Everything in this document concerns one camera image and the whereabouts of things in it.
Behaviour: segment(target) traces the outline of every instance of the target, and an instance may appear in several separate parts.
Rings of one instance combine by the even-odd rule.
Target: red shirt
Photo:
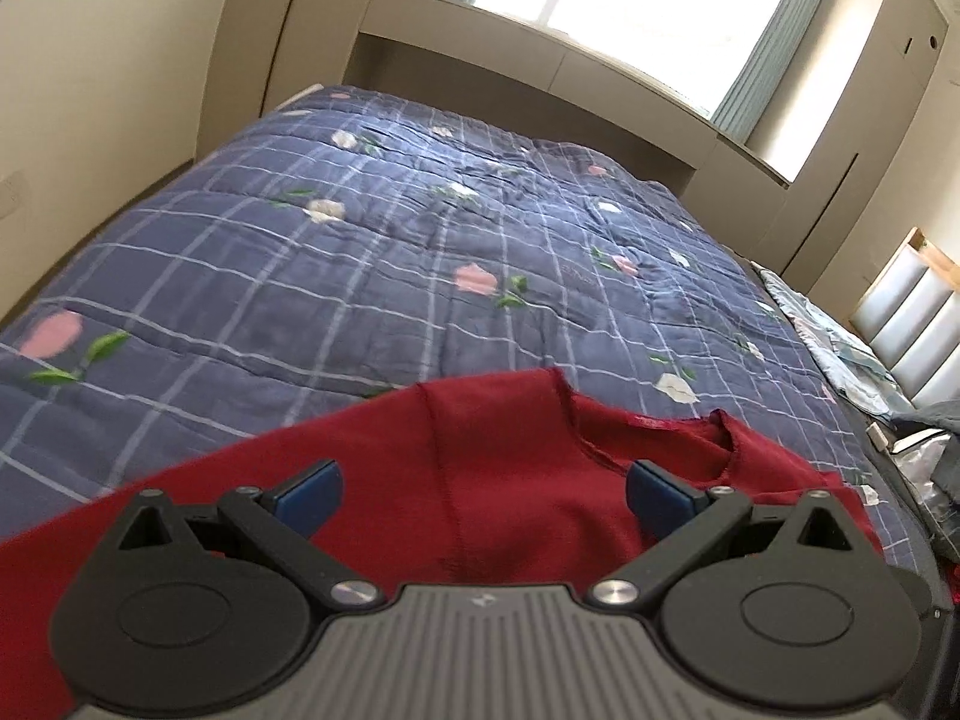
[[[636,459],[757,503],[829,488],[880,550],[837,474],[721,410],[634,415],[575,394],[558,370],[439,380],[227,447],[0,544],[0,717],[56,720],[73,706],[47,651],[47,621],[131,495],[157,487],[176,503],[209,503],[326,458],[343,471],[344,504],[313,541],[388,592],[410,581],[585,589],[643,549],[625,504]]]

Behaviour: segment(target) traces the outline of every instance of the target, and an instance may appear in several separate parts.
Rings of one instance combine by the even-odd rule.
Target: headboard
[[[851,324],[918,408],[960,396],[960,266],[913,228]]]

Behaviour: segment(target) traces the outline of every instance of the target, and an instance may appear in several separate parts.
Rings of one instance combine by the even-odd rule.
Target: quilted blanket
[[[546,365],[637,413],[725,409],[858,487],[889,562],[925,548],[793,328],[663,186],[349,87],[121,215],[0,334],[0,536],[388,389]]]
[[[791,290],[773,271],[752,266],[790,319],[827,381],[863,413],[889,420],[892,413],[914,410],[904,391],[874,351],[829,317],[809,298]]]

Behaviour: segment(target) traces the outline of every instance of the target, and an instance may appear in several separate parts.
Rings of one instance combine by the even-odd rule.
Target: green leaf pattern
[[[120,347],[127,342],[129,337],[130,333],[126,330],[116,330],[112,333],[107,333],[107,335],[99,336],[99,338],[95,338],[90,343],[90,346],[86,348],[85,353],[83,353],[83,359],[80,360],[80,363],[74,370],[46,367],[31,372],[27,378],[38,384],[47,384],[50,386],[81,382],[86,378],[86,372],[89,370],[90,365],[112,357],[119,351]]]
[[[367,156],[378,157],[383,153],[380,141],[371,135],[357,135],[357,143],[360,143],[361,151]]]
[[[497,308],[512,308],[515,306],[525,306],[526,304],[526,300],[518,298],[516,295],[503,295],[500,300],[496,301]]]
[[[597,247],[590,247],[590,256],[592,256],[593,261],[602,268],[605,268],[608,271],[617,270],[616,265],[611,264],[611,257],[603,254],[603,252]]]
[[[296,205],[296,199],[298,197],[312,197],[319,193],[318,189],[288,189],[280,193],[279,197],[268,197],[267,202],[269,202],[275,208],[283,208],[287,205]]]
[[[364,400],[373,400],[376,397],[387,394],[387,392],[393,392],[397,389],[400,389],[398,386],[378,386],[375,389],[371,389],[366,394],[360,395]]]

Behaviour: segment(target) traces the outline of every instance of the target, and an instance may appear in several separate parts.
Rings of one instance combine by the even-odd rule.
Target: pink flower pattern
[[[640,272],[637,270],[636,265],[632,264],[632,262],[626,257],[621,257],[619,254],[613,255],[611,260],[613,260],[613,264],[621,269],[624,274],[627,274],[627,276],[636,276]]]
[[[35,360],[48,360],[70,348],[83,330],[83,319],[72,311],[46,317],[32,327],[30,336],[20,345],[20,354]]]
[[[496,276],[488,274],[476,263],[458,268],[454,275],[457,289],[462,293],[490,296],[496,292]]]

